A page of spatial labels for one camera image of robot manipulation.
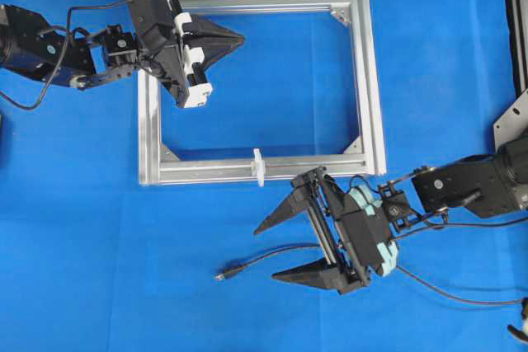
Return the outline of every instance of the aluminum frame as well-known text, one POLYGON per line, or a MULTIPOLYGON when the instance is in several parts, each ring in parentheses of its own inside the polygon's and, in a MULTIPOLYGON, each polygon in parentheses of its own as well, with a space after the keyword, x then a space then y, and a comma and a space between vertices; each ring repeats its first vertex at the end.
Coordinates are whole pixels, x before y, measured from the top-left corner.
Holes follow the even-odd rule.
MULTIPOLYGON (((360 134, 343 154, 264 157, 265 180, 291 179, 324 165, 332 176, 382 175, 386 172, 383 122, 375 63, 370 0, 180 0, 182 8, 202 15, 330 12, 348 26, 360 134)), ((256 181, 255 159, 181 161, 161 136, 158 81, 138 76, 139 183, 141 185, 256 181)))

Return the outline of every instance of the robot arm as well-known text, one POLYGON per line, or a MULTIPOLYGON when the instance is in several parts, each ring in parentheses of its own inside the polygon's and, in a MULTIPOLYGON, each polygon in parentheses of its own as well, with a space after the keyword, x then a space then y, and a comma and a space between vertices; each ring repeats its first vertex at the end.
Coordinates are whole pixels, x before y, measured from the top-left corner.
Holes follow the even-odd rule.
POLYGON ((367 185, 342 191, 323 167, 292 180, 294 190, 257 228, 259 233, 307 211, 324 258, 273 275, 274 279, 348 293, 370 284, 374 271, 386 276, 397 265, 396 234, 465 207, 480 218, 528 205, 528 135, 502 145, 496 154, 473 156, 444 167, 422 167, 379 186, 375 199, 367 185), (425 209, 412 209, 396 185, 412 178, 425 209), (336 241, 325 216, 332 218, 336 241))
MULTIPOLYGON (((179 0, 125 0, 135 35, 121 25, 89 34, 51 26, 41 14, 0 6, 0 66, 23 77, 85 90, 131 76, 139 68, 157 77, 178 107, 197 107, 213 91, 205 70, 243 44, 243 36, 183 12, 179 0), (75 38, 77 33, 82 37, 75 38), (61 48, 67 40, 64 57, 61 48), (98 73, 90 49, 101 47, 98 73)), ((109 8, 73 7, 72 10, 109 8)))

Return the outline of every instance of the cable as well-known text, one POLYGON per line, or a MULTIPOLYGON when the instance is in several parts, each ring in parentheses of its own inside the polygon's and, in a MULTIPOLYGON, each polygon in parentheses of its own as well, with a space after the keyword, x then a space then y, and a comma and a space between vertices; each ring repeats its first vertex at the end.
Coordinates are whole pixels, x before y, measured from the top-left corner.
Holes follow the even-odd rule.
POLYGON ((441 227, 441 229, 446 229, 446 228, 449 228, 449 227, 458 227, 458 228, 500 228, 500 227, 512 226, 512 225, 518 224, 518 223, 524 223, 526 221, 528 221, 528 217, 519 218, 517 220, 512 220, 510 222, 505 222, 505 223, 492 223, 492 224, 486 224, 486 223, 441 223, 441 224, 432 224, 430 226, 417 228, 416 230, 412 230, 412 231, 406 232, 405 234, 399 235, 397 237, 393 237, 392 240, 393 241, 399 241, 399 240, 402 240, 404 238, 410 237, 410 236, 412 236, 412 235, 414 235, 414 234, 416 234, 418 232, 431 230, 433 228, 438 229, 439 227, 441 227))
POLYGON ((374 189, 370 185, 369 181, 363 175, 354 175, 353 177, 350 178, 350 180, 348 181, 348 188, 349 188, 348 191, 352 190, 352 182, 356 178, 361 179, 369 187, 370 191, 372 191, 373 193, 377 193, 377 194, 381 195, 381 193, 379 191, 377 191, 376 189, 374 189))
POLYGON ((505 305, 515 305, 518 303, 521 303, 523 298, 517 298, 515 300, 507 300, 507 301, 479 301, 479 300, 468 300, 467 298, 460 298, 453 294, 447 293, 445 290, 442 290, 440 288, 437 288, 435 285, 428 283, 427 281, 423 280, 419 276, 413 274, 409 270, 406 270, 401 265, 396 265, 396 268, 400 271, 402 271, 405 275, 409 276, 410 278, 416 280, 418 283, 424 285, 426 288, 429 288, 430 290, 440 294, 441 296, 448 298, 450 300, 458 301, 459 303, 464 304, 470 304, 470 305, 484 305, 488 307, 502 307, 505 305))
POLYGON ((67 19, 66 19, 66 28, 65 28, 66 36, 64 37, 63 46, 60 49, 60 54, 59 54, 59 57, 57 58, 57 63, 55 64, 53 72, 50 74, 50 76, 48 77, 48 80, 46 80, 44 86, 42 87, 42 90, 40 91, 39 97, 36 100, 36 102, 33 105, 26 106, 26 105, 22 105, 22 104, 20 104, 20 103, 18 103, 16 101, 14 101, 10 96, 8 96, 7 94, 5 94, 5 93, 3 93, 1 91, 0 91, 0 96, 3 99, 5 99, 6 101, 10 102, 12 105, 14 105, 17 108, 22 109, 22 110, 34 110, 37 107, 39 107, 40 103, 42 102, 42 100, 44 99, 44 97, 46 95, 46 92, 48 91, 48 88, 50 87, 51 82, 55 78, 55 75, 59 71, 60 66, 62 65, 62 63, 64 61, 64 56, 66 55, 66 50, 68 49, 68 43, 69 43, 69 39, 70 39, 70 36, 71 36, 71 32, 70 32, 69 28, 70 28, 71 21, 72 21, 72 12, 74 12, 76 10, 107 10, 107 9, 110 9, 110 8, 118 7, 118 6, 120 6, 122 4, 125 4, 127 2, 133 2, 133 0, 120 0, 119 2, 114 2, 114 3, 102 5, 102 6, 75 6, 75 7, 70 7, 69 10, 68 10, 68 16, 67 16, 67 19))
POLYGON ((286 251, 294 251, 294 250, 299 250, 299 249, 314 249, 316 247, 321 247, 321 246, 318 243, 300 243, 300 244, 293 245, 293 246, 279 247, 275 249, 274 251, 269 251, 266 254, 257 256, 254 259, 246 261, 245 263, 227 267, 221 270, 214 278, 218 281, 233 278, 235 275, 239 274, 240 272, 248 268, 250 265, 254 265, 258 261, 267 259, 268 257, 272 257, 280 253, 284 253, 286 251))
POLYGON ((42 36, 42 35, 46 35, 46 34, 48 34, 50 32, 53 32, 53 31, 65 32, 66 28, 63 27, 63 26, 59 26, 59 25, 52 25, 52 26, 48 26, 47 28, 41 29, 40 31, 36 32, 36 34, 37 34, 37 36, 42 36))

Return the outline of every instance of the blue background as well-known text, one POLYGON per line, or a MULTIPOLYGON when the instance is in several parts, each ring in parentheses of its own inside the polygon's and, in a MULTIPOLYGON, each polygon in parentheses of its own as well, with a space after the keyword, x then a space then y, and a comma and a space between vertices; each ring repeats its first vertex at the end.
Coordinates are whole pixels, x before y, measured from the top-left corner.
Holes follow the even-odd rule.
MULTIPOLYGON (((1 1, 62 24, 72 5, 115 0, 1 1)), ((387 177, 491 151, 491 123, 514 100, 504 0, 370 1, 387 177)), ((130 28, 125 7, 74 20, 130 28)), ((206 108, 178 110, 163 94, 167 145, 188 157, 337 153, 355 136, 335 21, 216 21, 251 40, 210 70, 206 108)), ((40 90, 5 70, 0 85, 26 102, 40 90)), ((232 258, 314 236, 303 218, 252 236, 287 182, 140 187, 136 107, 134 79, 53 87, 32 113, 0 103, 0 350, 522 349, 506 332, 518 307, 462 307, 401 274, 344 297, 270 279, 315 251, 215 283, 232 258)), ((401 263, 466 298, 514 298, 528 294, 527 252, 525 226, 432 232, 402 242, 401 263)))

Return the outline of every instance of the black cable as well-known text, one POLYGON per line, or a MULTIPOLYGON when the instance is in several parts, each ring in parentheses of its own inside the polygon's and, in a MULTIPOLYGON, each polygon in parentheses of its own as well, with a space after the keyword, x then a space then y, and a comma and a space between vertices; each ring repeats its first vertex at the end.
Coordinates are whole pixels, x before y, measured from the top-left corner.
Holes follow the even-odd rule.
POLYGON ((52 25, 52 26, 48 26, 47 28, 43 28, 41 29, 40 31, 36 32, 36 34, 38 36, 42 36, 42 35, 46 35, 50 32, 53 32, 53 31, 62 31, 62 32, 65 32, 66 31, 66 28, 63 27, 63 26, 59 26, 59 25, 52 25))
POLYGON ((399 241, 401 239, 410 237, 410 236, 412 236, 412 235, 414 235, 414 234, 416 234, 418 232, 432 230, 434 228, 436 228, 436 229, 438 229, 438 228, 446 229, 446 228, 449 228, 449 227, 454 227, 454 228, 456 228, 456 227, 458 227, 458 228, 500 228, 500 227, 512 226, 512 225, 518 224, 518 223, 524 223, 526 221, 528 221, 528 217, 526 217, 526 218, 518 218, 517 220, 512 220, 510 222, 505 222, 505 223, 492 223, 492 224, 486 224, 486 223, 440 223, 440 224, 432 224, 432 225, 429 225, 429 226, 417 228, 416 230, 412 230, 412 231, 406 232, 405 234, 399 235, 397 237, 393 237, 392 240, 393 241, 399 241))
POLYGON ((418 283, 424 285, 426 288, 429 288, 430 290, 440 294, 441 296, 445 298, 458 301, 459 303, 470 304, 470 305, 484 305, 488 307, 502 307, 505 305, 515 305, 515 304, 521 303, 523 300, 523 298, 517 298, 515 300, 507 300, 507 301, 479 301, 479 300, 468 300, 467 298, 460 298, 453 294, 447 293, 445 290, 437 288, 434 284, 428 283, 427 281, 423 280, 419 276, 413 274, 411 271, 406 270, 401 265, 396 265, 396 268, 400 270, 401 272, 403 272, 405 275, 416 280, 418 283))
POLYGON ((50 74, 50 76, 48 77, 48 80, 46 80, 44 86, 42 87, 42 90, 40 91, 39 97, 36 100, 36 102, 33 105, 26 106, 26 105, 22 105, 22 104, 20 104, 20 103, 18 103, 16 101, 14 101, 11 97, 9 97, 8 95, 4 94, 1 91, 0 91, 0 96, 3 99, 5 99, 6 101, 10 102, 12 105, 14 105, 17 108, 22 109, 22 110, 34 110, 37 107, 39 107, 40 103, 42 102, 42 100, 44 99, 44 97, 46 95, 46 92, 48 91, 48 88, 50 87, 51 82, 55 78, 55 75, 59 71, 60 66, 62 65, 62 63, 64 61, 64 56, 66 55, 66 50, 68 49, 68 43, 69 43, 69 39, 70 39, 70 36, 71 36, 71 32, 70 32, 69 28, 71 26, 71 21, 72 21, 72 12, 74 12, 76 10, 107 10, 107 9, 110 9, 110 8, 118 7, 118 6, 120 6, 122 4, 125 4, 127 2, 133 2, 133 0, 120 0, 119 2, 114 2, 114 3, 102 5, 102 6, 75 6, 75 7, 70 7, 69 10, 68 10, 68 16, 67 16, 67 19, 66 19, 66 28, 65 28, 66 36, 64 37, 63 45, 62 45, 62 47, 60 49, 59 57, 57 58, 57 63, 55 64, 53 72, 50 74))
POLYGON ((216 280, 225 280, 229 278, 233 278, 238 273, 242 272, 246 268, 248 268, 250 265, 256 264, 260 260, 267 259, 269 257, 278 255, 280 253, 284 253, 287 251, 294 251, 299 249, 314 249, 317 247, 321 247, 318 243, 300 243, 297 245, 292 246, 283 246, 275 249, 274 251, 269 251, 263 255, 257 256, 254 259, 251 259, 249 261, 237 264, 237 265, 231 265, 223 270, 221 270, 214 278, 216 280))
POLYGON ((363 176, 363 175, 354 175, 353 177, 350 178, 350 180, 348 181, 348 191, 352 190, 352 182, 354 181, 354 179, 361 179, 370 189, 370 191, 372 191, 373 193, 377 193, 379 195, 381 195, 381 193, 379 191, 377 191, 375 188, 373 188, 369 181, 363 176))

